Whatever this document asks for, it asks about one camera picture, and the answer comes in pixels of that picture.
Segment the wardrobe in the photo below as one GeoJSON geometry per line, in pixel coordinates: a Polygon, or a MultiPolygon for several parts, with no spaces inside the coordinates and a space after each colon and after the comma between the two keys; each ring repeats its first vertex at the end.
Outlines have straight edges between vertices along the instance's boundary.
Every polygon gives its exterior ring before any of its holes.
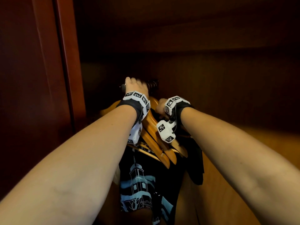
{"type": "MultiPolygon", "coordinates": [[[[0,196],[120,100],[126,76],[300,168],[299,13],[299,0],[0,0],[0,196]]],[[[180,219],[259,224],[203,160],[203,185],[184,177],[180,219]]]]}

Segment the wooden wardrobe door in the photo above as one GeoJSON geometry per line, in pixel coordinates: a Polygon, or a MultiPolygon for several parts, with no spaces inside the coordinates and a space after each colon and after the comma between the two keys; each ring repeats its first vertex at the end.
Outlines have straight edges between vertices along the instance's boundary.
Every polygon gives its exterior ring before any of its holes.
{"type": "Polygon", "coordinates": [[[72,136],[52,0],[0,0],[0,199],[72,136]]]}

